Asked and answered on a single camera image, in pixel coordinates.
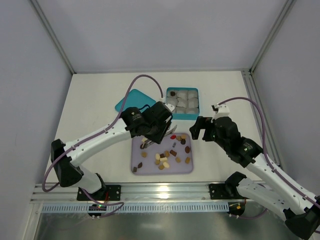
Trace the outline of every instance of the ventilation grille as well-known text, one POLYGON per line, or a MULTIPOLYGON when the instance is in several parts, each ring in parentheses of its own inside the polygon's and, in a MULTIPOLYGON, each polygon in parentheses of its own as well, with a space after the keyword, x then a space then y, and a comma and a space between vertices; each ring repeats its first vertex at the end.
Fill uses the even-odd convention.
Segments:
MULTIPOLYGON (((96 213, 89 211, 89 203, 46 203, 43 205, 44 214, 67 214, 67 213, 96 213)), ((108 206, 106 211, 109 213, 118 206, 108 206)), ((228 212, 227 202, 197 202, 197 203, 125 203, 117 211, 119 214, 128 213, 203 213, 203 212, 228 212)))

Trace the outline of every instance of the purple tray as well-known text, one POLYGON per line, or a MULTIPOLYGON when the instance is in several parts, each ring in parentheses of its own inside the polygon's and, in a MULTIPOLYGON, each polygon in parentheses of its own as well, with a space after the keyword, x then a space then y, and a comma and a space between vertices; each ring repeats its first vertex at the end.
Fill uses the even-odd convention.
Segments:
POLYGON ((194 162, 192 157, 191 139, 187 133, 174 133, 176 136, 182 134, 187 135, 185 145, 182 145, 177 139, 171 139, 172 135, 168 135, 163 138, 161 144, 152 144, 146 149, 140 149, 142 144, 142 136, 137 136, 132 139, 132 150, 131 150, 131 171, 135 175, 173 175, 173 174, 189 174, 194 169, 194 162), (189 146, 190 153, 185 152, 185 147, 189 146), (165 151, 170 152, 174 150, 177 154, 173 156, 170 154, 168 157, 168 163, 170 168, 164 168, 160 170, 156 165, 156 153, 162 154, 165 151), (146 152, 147 157, 142 157, 141 153, 146 152), (181 162, 176 162, 176 157, 181 159, 181 162), (189 164, 185 163, 186 158, 189 157, 189 164), (134 167, 137 167, 139 163, 142 163, 142 167, 137 169, 137 172, 133 172, 134 167))

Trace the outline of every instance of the table top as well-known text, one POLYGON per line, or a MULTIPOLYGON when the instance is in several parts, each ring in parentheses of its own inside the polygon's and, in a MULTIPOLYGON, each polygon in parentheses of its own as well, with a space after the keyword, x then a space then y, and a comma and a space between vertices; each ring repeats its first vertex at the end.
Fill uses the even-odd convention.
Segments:
MULTIPOLYGON (((63 142, 83 137, 114 120, 115 105, 124 97, 134 77, 140 73, 96 73, 74 74, 63 107, 55 139, 63 142)), ((197 88, 199 91, 200 116, 212 117, 211 105, 232 97, 248 97, 240 71, 197 71, 197 72, 151 72, 166 92, 169 87, 197 88)), ((132 89, 158 101, 157 85, 148 78, 138 79, 132 89)), ((230 117, 237 124, 242 136, 261 145, 258 128, 250 104, 243 100, 228 103, 230 117)), ((176 132, 189 133, 194 120, 173 120, 176 132)), ((131 172, 132 140, 114 144, 88 159, 83 166, 99 173, 110 183, 151 182, 221 182, 238 171, 252 180, 256 175, 231 161, 214 142, 192 141, 194 169, 189 174, 134 175, 131 172)), ((47 182, 58 181, 53 171, 47 182)))

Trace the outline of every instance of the wall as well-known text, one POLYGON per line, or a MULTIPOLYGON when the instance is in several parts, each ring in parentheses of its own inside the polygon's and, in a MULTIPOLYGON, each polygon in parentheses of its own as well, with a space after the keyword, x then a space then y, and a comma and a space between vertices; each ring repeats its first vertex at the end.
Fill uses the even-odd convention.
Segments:
POLYGON ((297 1, 255 72, 284 167, 320 195, 320 1, 297 1))
POLYGON ((78 73, 250 68, 286 0, 38 0, 78 73))
POLYGON ((0 239, 21 239, 71 74, 27 0, 0 3, 0 239))

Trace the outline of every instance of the robotic arm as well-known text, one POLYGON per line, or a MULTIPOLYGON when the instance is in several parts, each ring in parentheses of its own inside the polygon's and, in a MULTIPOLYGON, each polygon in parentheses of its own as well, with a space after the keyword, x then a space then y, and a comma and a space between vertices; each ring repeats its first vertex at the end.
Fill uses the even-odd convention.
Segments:
POLYGON ((192 139, 198 139, 200 129, 205 129, 202 140, 216 142, 232 161, 256 174, 273 189, 268 190, 235 172, 225 181, 226 191, 256 201, 277 214, 298 237, 309 239, 320 225, 320 197, 282 171, 257 143, 241 136, 236 123, 228 117, 227 105, 212 108, 216 112, 214 117, 199 116, 190 128, 192 139))
POLYGON ((107 188, 97 173, 92 173, 81 164, 103 149, 118 142, 144 136, 160 144, 170 128, 174 106, 158 101, 144 112, 137 107, 129 107, 108 131, 110 124, 82 138, 63 143, 57 139, 51 144, 51 162, 64 156, 54 165, 54 170, 61 187, 76 185, 86 190, 89 195, 99 200, 106 195, 107 188))

